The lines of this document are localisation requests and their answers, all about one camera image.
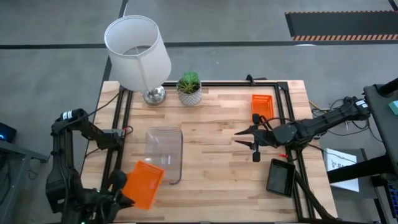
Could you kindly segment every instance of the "succulent plant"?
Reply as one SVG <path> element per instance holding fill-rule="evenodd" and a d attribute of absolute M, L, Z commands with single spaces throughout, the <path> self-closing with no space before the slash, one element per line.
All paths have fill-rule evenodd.
<path fill-rule="evenodd" d="M 199 90 L 200 80 L 196 72 L 185 72 L 178 81 L 177 88 L 185 94 L 191 94 Z"/>

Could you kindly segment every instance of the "white plant pot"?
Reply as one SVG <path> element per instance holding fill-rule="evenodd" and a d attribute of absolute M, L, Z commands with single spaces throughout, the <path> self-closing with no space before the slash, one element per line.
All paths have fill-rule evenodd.
<path fill-rule="evenodd" d="M 201 100 L 201 85 L 196 92 L 191 94 L 182 93 L 180 90 L 178 90 L 178 97 L 180 98 L 181 103 L 188 106 L 192 106 L 199 103 Z"/>

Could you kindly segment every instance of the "potted succulent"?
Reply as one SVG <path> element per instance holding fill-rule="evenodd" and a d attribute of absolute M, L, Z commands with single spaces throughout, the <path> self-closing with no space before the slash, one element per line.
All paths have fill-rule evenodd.
<path fill-rule="evenodd" d="M 185 105 L 195 105 L 201 99 L 201 83 L 196 72 L 185 72 L 177 83 L 178 97 Z"/>

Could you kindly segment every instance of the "black floor mat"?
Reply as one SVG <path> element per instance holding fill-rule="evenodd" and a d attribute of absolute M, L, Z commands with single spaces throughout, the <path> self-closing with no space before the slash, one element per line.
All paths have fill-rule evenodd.
<path fill-rule="evenodd" d="M 396 40 L 398 12 L 286 12 L 294 40 Z"/>

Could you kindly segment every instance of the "white lampshade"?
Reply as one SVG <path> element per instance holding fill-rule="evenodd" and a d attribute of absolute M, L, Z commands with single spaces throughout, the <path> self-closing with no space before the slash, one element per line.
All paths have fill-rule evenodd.
<path fill-rule="evenodd" d="M 159 28 L 151 19 L 120 18 L 106 29 L 104 40 L 116 79 L 124 88 L 153 90 L 169 77 L 172 64 Z M 147 49 L 139 53 L 136 47 Z"/>

